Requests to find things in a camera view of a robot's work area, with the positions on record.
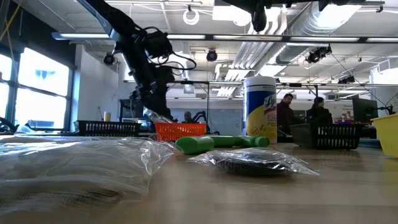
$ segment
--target man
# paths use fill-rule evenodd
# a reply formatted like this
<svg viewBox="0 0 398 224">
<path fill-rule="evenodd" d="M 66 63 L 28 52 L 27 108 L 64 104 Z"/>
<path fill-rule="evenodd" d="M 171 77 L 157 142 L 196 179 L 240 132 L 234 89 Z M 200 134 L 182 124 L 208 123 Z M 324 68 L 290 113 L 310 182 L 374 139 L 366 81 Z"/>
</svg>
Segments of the man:
<svg viewBox="0 0 398 224">
<path fill-rule="evenodd" d="M 182 121 L 183 123 L 195 123 L 194 120 L 192 119 L 192 114 L 189 111 L 186 111 L 184 113 L 184 120 Z"/>
<path fill-rule="evenodd" d="M 292 103 L 293 95 L 286 94 L 283 100 L 277 104 L 277 125 L 281 131 L 289 132 L 289 126 L 294 124 L 293 110 L 289 107 Z"/>
</svg>

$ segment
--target computer monitor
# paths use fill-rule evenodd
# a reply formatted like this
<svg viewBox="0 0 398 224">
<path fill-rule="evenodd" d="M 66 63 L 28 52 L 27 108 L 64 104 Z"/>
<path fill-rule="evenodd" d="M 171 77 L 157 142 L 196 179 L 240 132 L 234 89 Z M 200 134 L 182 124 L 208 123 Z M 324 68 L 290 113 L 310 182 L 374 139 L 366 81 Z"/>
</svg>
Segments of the computer monitor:
<svg viewBox="0 0 398 224">
<path fill-rule="evenodd" d="M 357 122 L 368 123 L 378 118 L 377 101 L 353 98 L 354 119 Z"/>
<path fill-rule="evenodd" d="M 139 100 L 121 100 L 123 118 L 142 118 L 144 105 Z"/>
</svg>

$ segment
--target orange basket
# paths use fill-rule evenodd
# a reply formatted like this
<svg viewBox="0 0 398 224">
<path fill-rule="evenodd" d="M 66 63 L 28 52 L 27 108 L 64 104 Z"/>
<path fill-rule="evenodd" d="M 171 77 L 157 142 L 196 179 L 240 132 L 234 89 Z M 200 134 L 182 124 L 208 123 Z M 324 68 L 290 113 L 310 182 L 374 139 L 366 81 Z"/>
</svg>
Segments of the orange basket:
<svg viewBox="0 0 398 224">
<path fill-rule="evenodd" d="M 176 141 L 186 136 L 202 136 L 206 132 L 206 124 L 187 123 L 155 123 L 158 141 Z"/>
</svg>

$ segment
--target person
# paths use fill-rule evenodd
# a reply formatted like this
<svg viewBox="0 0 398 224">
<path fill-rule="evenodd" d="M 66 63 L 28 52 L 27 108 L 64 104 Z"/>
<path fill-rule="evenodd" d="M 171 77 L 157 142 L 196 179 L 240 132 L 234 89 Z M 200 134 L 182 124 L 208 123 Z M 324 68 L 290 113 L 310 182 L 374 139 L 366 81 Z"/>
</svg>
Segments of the person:
<svg viewBox="0 0 398 224">
<path fill-rule="evenodd" d="M 289 132 L 289 126 L 295 124 L 293 110 L 290 108 L 293 95 L 288 93 L 282 101 L 276 105 L 277 125 L 281 131 Z"/>
<path fill-rule="evenodd" d="M 189 111 L 186 111 L 184 113 L 184 121 L 182 121 L 183 123 L 196 123 L 193 119 L 192 119 L 192 114 Z"/>
<path fill-rule="evenodd" d="M 331 113 L 324 106 L 325 100 L 322 97 L 316 97 L 311 109 L 307 111 L 307 120 L 318 124 L 333 124 Z"/>
</svg>

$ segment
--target disinfecting wipes container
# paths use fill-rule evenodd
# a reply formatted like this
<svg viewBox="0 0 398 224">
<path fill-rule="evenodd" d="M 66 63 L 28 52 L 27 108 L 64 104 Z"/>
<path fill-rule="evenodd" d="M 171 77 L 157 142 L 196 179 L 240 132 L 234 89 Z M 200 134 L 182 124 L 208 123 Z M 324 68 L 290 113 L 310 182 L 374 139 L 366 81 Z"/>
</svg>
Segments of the disinfecting wipes container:
<svg viewBox="0 0 398 224">
<path fill-rule="evenodd" d="M 248 136 L 265 136 L 277 143 L 276 82 L 272 77 L 245 79 L 244 123 Z"/>
</svg>

